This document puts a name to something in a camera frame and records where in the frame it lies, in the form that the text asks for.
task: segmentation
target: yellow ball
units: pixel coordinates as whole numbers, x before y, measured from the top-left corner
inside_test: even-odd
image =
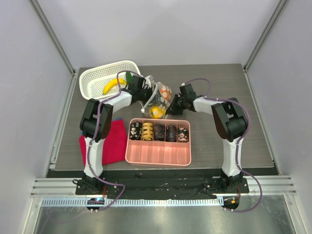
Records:
[[[151,118],[162,118],[166,114],[166,111],[164,110],[162,105],[160,105],[160,106],[152,106],[150,108],[149,113]]]

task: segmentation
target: metal corner post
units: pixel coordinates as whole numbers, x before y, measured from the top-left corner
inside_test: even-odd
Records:
[[[275,23],[277,22],[279,16],[281,15],[283,10],[285,9],[288,2],[289,2],[289,0],[280,0],[279,3],[277,4],[271,18],[269,19],[269,22],[265,26],[263,33],[261,34],[257,44],[255,45],[251,55],[249,56],[246,65],[244,66],[245,71],[249,70],[250,66],[252,65],[252,63],[255,59],[255,57],[257,56],[259,50],[261,49],[263,43],[265,42],[268,35],[272,31]]]
[[[62,57],[63,61],[65,62],[68,70],[70,71],[70,73],[72,75],[74,75],[75,70],[73,68],[73,66],[71,65],[65,51],[63,50],[62,45],[59,42],[59,39],[57,38],[56,34],[54,33],[47,17],[45,16],[42,8],[40,7],[39,3],[37,0],[29,0],[30,4],[32,5],[35,13],[37,14],[39,20],[41,21],[42,25],[44,26],[47,34],[49,35],[49,37],[52,40],[52,43],[55,45],[59,55]]]

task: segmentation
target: metal floor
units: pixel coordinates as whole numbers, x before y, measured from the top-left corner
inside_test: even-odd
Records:
[[[81,68],[79,75],[87,68]],[[267,143],[262,132],[260,122],[254,107],[242,66],[240,64],[218,65],[170,65],[170,66],[140,66],[141,74],[152,75],[155,81],[169,85],[174,93],[179,92],[181,83],[193,78],[207,78],[211,81],[211,97],[236,97],[245,105],[251,116],[251,130],[246,136],[242,147],[242,166],[244,168],[273,167]],[[204,81],[192,83],[197,95],[208,89]],[[85,100],[76,82],[63,138],[57,158],[56,171],[83,170],[78,138],[81,136],[79,123],[85,109]],[[127,131],[129,122],[133,118],[142,117],[140,105],[135,103],[114,114],[114,118],[123,118]],[[192,131],[192,163],[188,168],[221,168],[223,163],[223,144],[215,130],[213,117],[204,113],[185,111],[182,116],[191,124]],[[127,162],[118,162],[104,166],[105,170],[135,169]]]
[[[252,207],[258,196],[242,196],[239,210]],[[294,234],[284,196],[264,196],[252,212],[235,214],[220,206],[109,208],[86,213],[65,224],[47,221],[70,220],[84,207],[42,207],[35,234]]]

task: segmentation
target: gray wooden tabletop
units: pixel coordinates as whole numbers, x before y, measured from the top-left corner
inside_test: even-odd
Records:
[[[88,68],[80,68],[79,75]],[[242,145],[241,162],[245,168],[273,167],[267,143],[254,107],[254,103],[240,64],[218,65],[167,65],[140,66],[142,75],[152,75],[155,81],[161,81],[171,87],[173,93],[179,92],[179,86],[193,78],[207,78],[211,82],[210,97],[232,98],[245,105],[251,116],[251,130]],[[205,81],[192,83],[197,95],[208,89]],[[83,170],[78,139],[81,136],[79,123],[85,109],[85,100],[76,82],[73,99],[68,113],[66,126],[58,154],[55,170]],[[143,117],[140,105],[135,103],[114,113],[113,118],[122,118],[128,132],[129,122],[133,118]],[[223,163],[223,144],[215,130],[213,117],[204,113],[184,111],[175,119],[185,119],[191,124],[192,163],[188,168],[221,168]],[[135,169],[126,161],[103,166],[105,170]]]

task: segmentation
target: reflective metal surface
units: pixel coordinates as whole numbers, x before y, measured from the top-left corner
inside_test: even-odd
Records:
[[[252,207],[258,196],[241,198],[239,209]],[[223,211],[221,207],[110,208],[100,213],[85,213],[82,207],[43,207],[36,234],[294,234],[283,196],[264,196],[261,206],[244,214]]]

